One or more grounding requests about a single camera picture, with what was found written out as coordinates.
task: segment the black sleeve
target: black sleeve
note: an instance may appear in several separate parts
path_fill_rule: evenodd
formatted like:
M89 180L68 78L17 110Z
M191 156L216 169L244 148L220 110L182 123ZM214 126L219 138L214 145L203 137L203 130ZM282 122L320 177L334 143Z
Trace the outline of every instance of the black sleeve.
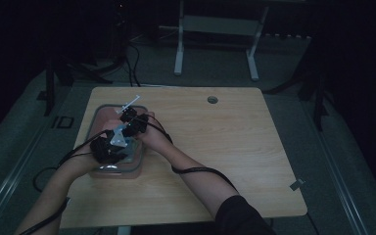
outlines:
M220 234L275 234L259 212L242 196L233 196L222 203L216 214L215 224Z

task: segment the wooden table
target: wooden table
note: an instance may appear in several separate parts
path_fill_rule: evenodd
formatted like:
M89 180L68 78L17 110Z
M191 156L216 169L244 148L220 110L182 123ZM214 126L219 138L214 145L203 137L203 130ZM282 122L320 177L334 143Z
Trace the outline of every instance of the wooden table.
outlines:
M135 105L155 112L178 148L223 172L263 217L306 214L301 191L290 188L296 178L256 88L97 87L75 145L85 140L98 107L123 105L136 95L141 98ZM218 102L210 104L210 96ZM77 179L61 227L212 220L163 157L147 150L142 167L136 179Z

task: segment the clear plastic container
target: clear plastic container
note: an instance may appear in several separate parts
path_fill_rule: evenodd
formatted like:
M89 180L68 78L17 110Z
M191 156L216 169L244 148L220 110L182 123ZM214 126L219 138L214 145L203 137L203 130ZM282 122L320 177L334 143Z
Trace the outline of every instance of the clear plastic container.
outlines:
M117 111L121 110L122 105L103 105L99 107L90 124L86 139L105 129L115 129L123 122ZM131 106L137 111L137 115L142 115L148 110L142 106ZM132 137L126 138L127 147L124 150L127 157L116 164L104 165L89 172L90 176L96 178L137 178L142 170L143 144L140 140Z

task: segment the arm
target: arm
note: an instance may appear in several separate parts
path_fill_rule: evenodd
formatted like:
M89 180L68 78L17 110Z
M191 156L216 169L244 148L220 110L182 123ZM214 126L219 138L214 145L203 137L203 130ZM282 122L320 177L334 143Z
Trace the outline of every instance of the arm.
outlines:
M149 118L149 122L155 126L160 126L158 122L151 117ZM147 147L164 156L175 168L186 169L203 166L172 145L165 136L155 128L148 127L145 133L139 134L137 137L141 139ZM213 218L215 218L218 209L226 199L238 195L238 192L224 179L211 172L182 174L181 178L205 205Z
M84 146L77 152L90 153L90 148ZM29 227L54 214L63 204L72 183L99 164L92 155L74 157L60 166L48 181L41 195L28 212L15 234L26 231ZM34 234L58 234L61 217L42 227Z

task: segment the person's right hand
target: person's right hand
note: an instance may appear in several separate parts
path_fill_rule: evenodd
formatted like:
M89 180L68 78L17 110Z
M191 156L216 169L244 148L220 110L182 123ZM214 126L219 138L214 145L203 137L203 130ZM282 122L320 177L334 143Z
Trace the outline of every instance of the person's right hand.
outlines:
M148 112L146 115L149 116L148 122L159 129L161 125L154 119L155 113ZM135 135L137 139L142 140L142 142L150 149L163 154L166 149L172 147L172 143L164 136L163 133L158 131L155 127L147 125L145 133L138 133Z

